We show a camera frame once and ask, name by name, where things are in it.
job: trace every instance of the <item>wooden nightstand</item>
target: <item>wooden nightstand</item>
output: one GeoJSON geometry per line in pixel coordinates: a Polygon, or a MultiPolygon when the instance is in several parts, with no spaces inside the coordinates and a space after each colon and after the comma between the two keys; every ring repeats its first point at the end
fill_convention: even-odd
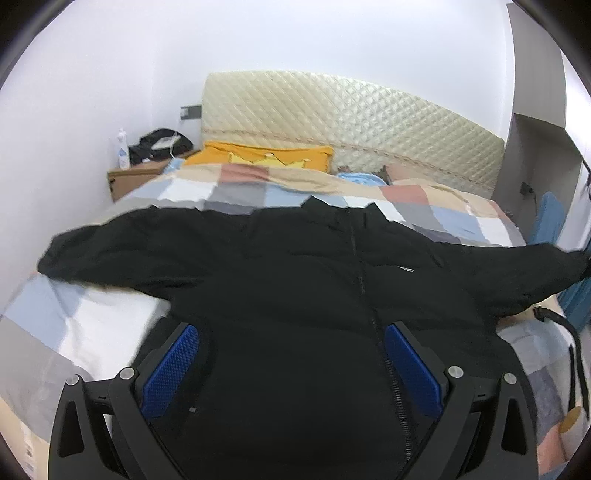
{"type": "Polygon", "coordinates": [[[115,202],[132,190],[141,187],[148,180],[156,178],[169,163],[170,159],[149,161],[134,165],[129,170],[121,170],[120,168],[109,170],[107,172],[107,178],[113,201],[115,202]]]}

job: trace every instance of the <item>zipper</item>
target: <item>zipper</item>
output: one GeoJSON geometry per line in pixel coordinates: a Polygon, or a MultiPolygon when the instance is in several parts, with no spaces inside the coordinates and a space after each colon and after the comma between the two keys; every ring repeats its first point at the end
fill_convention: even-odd
{"type": "Polygon", "coordinates": [[[398,420],[400,421],[400,425],[402,425],[402,433],[404,435],[404,457],[408,462],[412,459],[414,454],[414,442],[410,431],[408,412],[405,408],[404,401],[402,400],[402,391],[400,387],[400,382],[398,380],[398,376],[395,374],[394,366],[388,358],[388,355],[386,354],[386,349],[383,340],[384,334],[382,332],[378,319],[374,315],[373,308],[369,305],[367,295],[365,294],[365,279],[363,277],[363,265],[361,259],[357,255],[357,242],[355,240],[355,229],[353,228],[353,221],[351,220],[351,210],[347,208],[346,211],[349,219],[351,247],[353,249],[353,255],[355,256],[355,260],[357,260],[358,262],[357,279],[359,282],[359,289],[367,305],[369,318],[371,321],[371,325],[374,329],[374,334],[376,336],[376,342],[378,344],[379,352],[382,357],[382,362],[384,363],[384,367],[386,368],[386,372],[388,373],[390,390],[392,391],[392,398],[394,401],[394,407],[396,408],[396,414],[398,416],[398,420]]]}

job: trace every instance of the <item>metal screw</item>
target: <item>metal screw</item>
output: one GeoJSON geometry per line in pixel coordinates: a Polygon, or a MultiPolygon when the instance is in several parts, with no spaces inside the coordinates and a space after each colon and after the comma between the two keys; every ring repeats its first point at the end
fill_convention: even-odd
{"type": "Polygon", "coordinates": [[[79,378],[80,377],[78,375],[73,375],[72,377],[68,378],[68,380],[66,380],[66,384],[73,387],[78,383],[79,378]]]}
{"type": "Polygon", "coordinates": [[[517,377],[510,373],[503,375],[503,379],[505,379],[509,385],[515,385],[517,383],[517,377]]]}
{"type": "Polygon", "coordinates": [[[456,365],[452,365],[450,368],[447,369],[447,373],[449,373],[453,378],[461,378],[464,376],[464,370],[456,365]]]}
{"type": "Polygon", "coordinates": [[[126,367],[121,372],[119,372],[119,376],[123,380],[129,380],[134,375],[135,375],[135,370],[133,368],[131,368],[131,367],[126,367]]]}

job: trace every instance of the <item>black strap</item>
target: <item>black strap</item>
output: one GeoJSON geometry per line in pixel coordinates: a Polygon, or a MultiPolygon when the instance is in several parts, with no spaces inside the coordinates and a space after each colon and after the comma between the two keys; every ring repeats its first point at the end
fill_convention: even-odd
{"type": "MultiPolygon", "coordinates": [[[[585,413],[587,414],[587,419],[589,419],[589,389],[587,388],[587,380],[585,379],[585,371],[583,369],[583,358],[581,356],[581,339],[579,338],[579,334],[577,333],[577,330],[571,325],[571,323],[564,318],[562,315],[559,315],[556,312],[553,312],[550,309],[544,309],[541,307],[534,307],[534,315],[535,317],[540,320],[540,321],[544,321],[544,319],[550,319],[552,320],[554,323],[557,323],[560,326],[563,326],[564,328],[566,328],[570,335],[573,337],[574,340],[574,353],[575,353],[575,357],[576,357],[576,368],[577,368],[577,374],[579,376],[579,384],[581,385],[581,395],[583,397],[583,408],[585,410],[585,413]]],[[[572,377],[574,377],[574,367],[573,365],[573,357],[570,354],[570,350],[571,350],[572,346],[569,349],[569,355],[570,355],[570,359],[571,359],[571,374],[572,377]]],[[[572,404],[571,404],[571,399],[569,399],[569,411],[572,410],[574,408],[574,381],[573,379],[571,379],[571,399],[572,399],[572,404]]]]}

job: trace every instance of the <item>headboard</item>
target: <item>headboard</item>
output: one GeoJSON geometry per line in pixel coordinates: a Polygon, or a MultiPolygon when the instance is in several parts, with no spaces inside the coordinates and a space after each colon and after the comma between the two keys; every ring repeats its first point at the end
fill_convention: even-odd
{"type": "Polygon", "coordinates": [[[434,103],[388,87],[305,72],[221,72],[203,90],[203,140],[275,148],[331,145],[332,171],[409,164],[490,198],[503,140],[434,103]]]}

